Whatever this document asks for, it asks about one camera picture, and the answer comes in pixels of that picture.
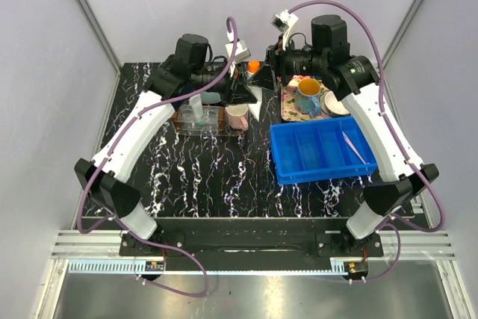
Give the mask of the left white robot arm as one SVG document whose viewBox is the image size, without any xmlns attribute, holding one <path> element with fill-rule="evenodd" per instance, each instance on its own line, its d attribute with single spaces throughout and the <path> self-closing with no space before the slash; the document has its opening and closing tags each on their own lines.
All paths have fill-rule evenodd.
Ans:
<svg viewBox="0 0 478 319">
<path fill-rule="evenodd" d="M 184 34 L 175 52 L 152 70 L 125 122 L 92 159 L 79 159 L 75 173 L 90 198 L 137 235 L 136 248 L 155 255 L 162 245 L 156 222 L 146 213 L 140 193 L 128 185 L 138 158 L 158 129 L 184 102 L 197 114 L 203 106 L 249 105 L 257 101 L 237 68 L 250 56 L 246 43 L 228 34 L 225 56 L 212 55 L 208 39 Z"/>
</svg>

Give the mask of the pink ceramic mug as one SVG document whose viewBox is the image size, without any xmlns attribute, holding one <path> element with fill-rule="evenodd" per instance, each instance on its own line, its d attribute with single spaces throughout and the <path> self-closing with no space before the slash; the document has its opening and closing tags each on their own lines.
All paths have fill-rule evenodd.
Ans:
<svg viewBox="0 0 478 319">
<path fill-rule="evenodd" d="M 233 129 L 246 131 L 249 128 L 248 105 L 229 105 L 225 107 L 226 118 L 229 126 Z"/>
</svg>

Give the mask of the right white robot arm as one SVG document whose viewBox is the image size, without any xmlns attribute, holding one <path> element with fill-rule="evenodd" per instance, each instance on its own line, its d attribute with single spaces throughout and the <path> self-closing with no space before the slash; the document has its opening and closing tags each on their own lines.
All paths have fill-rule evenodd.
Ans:
<svg viewBox="0 0 478 319">
<path fill-rule="evenodd" d="M 383 99 L 382 71 L 365 56 L 351 55 L 347 24 L 339 15 L 311 21 L 311 44 L 295 49 L 290 40 L 297 17 L 284 10 L 272 24 L 280 31 L 266 50 L 252 83 L 264 88 L 285 84 L 295 75 L 317 77 L 358 123 L 378 164 L 381 181 L 364 190 L 364 204 L 347 221 L 339 244 L 356 256 L 377 227 L 403 204 L 430 187 L 438 177 L 435 164 L 425 164 L 411 148 Z"/>
</svg>

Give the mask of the teal cap toothpaste tube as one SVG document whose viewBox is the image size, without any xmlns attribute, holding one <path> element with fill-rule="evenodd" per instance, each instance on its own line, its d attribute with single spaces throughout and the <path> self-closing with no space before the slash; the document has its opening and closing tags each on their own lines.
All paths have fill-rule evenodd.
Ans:
<svg viewBox="0 0 478 319">
<path fill-rule="evenodd" d="M 193 116 L 191 117 L 191 122 L 197 124 L 198 126 L 202 126 L 204 124 L 203 116 L 203 106 L 201 95 L 196 94 L 195 96 L 191 96 L 189 98 L 189 106 L 191 107 Z"/>
</svg>

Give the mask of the orange cap toothpaste tube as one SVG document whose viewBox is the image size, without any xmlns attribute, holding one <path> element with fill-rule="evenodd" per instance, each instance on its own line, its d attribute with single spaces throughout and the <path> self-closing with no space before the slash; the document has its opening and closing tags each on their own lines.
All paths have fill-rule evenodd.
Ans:
<svg viewBox="0 0 478 319">
<path fill-rule="evenodd" d="M 260 68 L 261 64 L 259 61 L 249 61 L 247 64 L 247 79 L 250 80 L 251 77 L 260 70 Z M 251 84 L 247 84 L 247 87 L 256 99 L 256 103 L 248 105 L 249 112 L 255 118 L 255 120 L 259 122 L 261 120 L 262 89 Z"/>
</svg>

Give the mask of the clear acrylic tray wooden handles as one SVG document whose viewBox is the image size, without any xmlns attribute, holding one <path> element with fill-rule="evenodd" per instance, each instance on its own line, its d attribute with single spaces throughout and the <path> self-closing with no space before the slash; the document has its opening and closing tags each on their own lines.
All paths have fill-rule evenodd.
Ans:
<svg viewBox="0 0 478 319">
<path fill-rule="evenodd" d="M 203 115 L 196 117 L 191 106 L 182 105 L 172 117 L 176 132 L 201 137 L 236 137 L 245 133 L 229 125 L 224 107 L 205 105 L 202 109 Z"/>
</svg>

